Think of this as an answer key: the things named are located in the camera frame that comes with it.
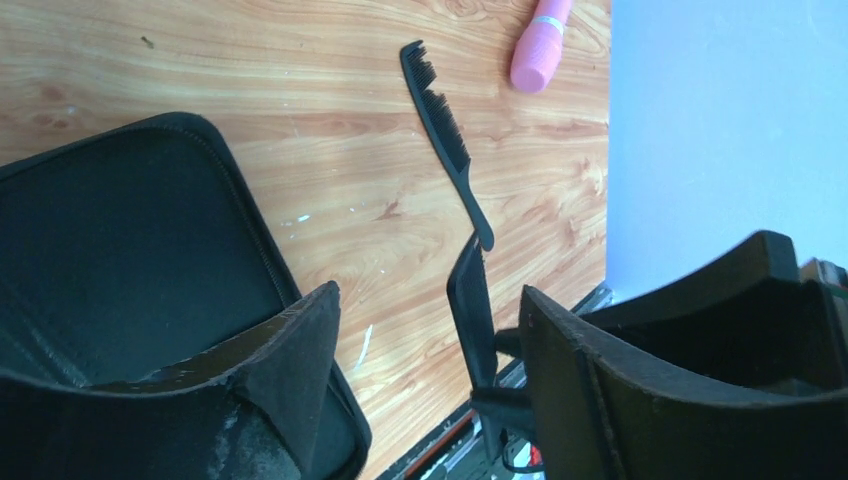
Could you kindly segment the black zippered tool case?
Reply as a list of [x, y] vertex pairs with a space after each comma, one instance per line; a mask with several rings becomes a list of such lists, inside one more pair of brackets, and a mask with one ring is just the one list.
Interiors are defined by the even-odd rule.
[[[1, 375], [139, 381], [309, 293], [200, 116], [158, 115], [1, 170]], [[371, 444], [335, 350], [305, 479], [357, 478]]]

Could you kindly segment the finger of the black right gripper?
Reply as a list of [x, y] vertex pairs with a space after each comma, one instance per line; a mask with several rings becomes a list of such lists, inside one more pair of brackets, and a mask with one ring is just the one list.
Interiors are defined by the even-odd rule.
[[472, 385], [470, 405], [480, 419], [489, 461], [496, 460], [502, 454], [507, 431], [530, 442], [536, 440], [535, 417], [528, 390], [497, 384], [498, 352], [522, 359], [517, 327], [485, 334], [482, 340], [473, 338], [471, 342], [468, 358]]
[[704, 267], [566, 326], [610, 397], [843, 398], [836, 299], [789, 237], [759, 231]]

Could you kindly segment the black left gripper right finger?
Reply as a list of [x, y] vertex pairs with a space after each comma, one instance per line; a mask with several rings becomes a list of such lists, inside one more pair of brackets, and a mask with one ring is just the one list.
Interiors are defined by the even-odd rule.
[[535, 442], [551, 479], [843, 479], [847, 393], [707, 378], [523, 289]]

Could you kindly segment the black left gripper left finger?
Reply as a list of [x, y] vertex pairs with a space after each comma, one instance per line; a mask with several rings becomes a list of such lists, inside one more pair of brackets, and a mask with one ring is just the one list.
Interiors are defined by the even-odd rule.
[[1, 375], [5, 479], [305, 479], [340, 323], [327, 282], [282, 312], [135, 382]]

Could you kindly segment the black handled comb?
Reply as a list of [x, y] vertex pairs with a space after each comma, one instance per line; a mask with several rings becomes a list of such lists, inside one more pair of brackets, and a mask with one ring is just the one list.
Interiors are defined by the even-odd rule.
[[466, 209], [481, 248], [489, 252], [495, 245], [495, 235], [471, 189], [471, 156], [445, 95], [431, 89], [437, 74], [425, 55], [422, 40], [400, 49], [404, 79], [432, 148]]

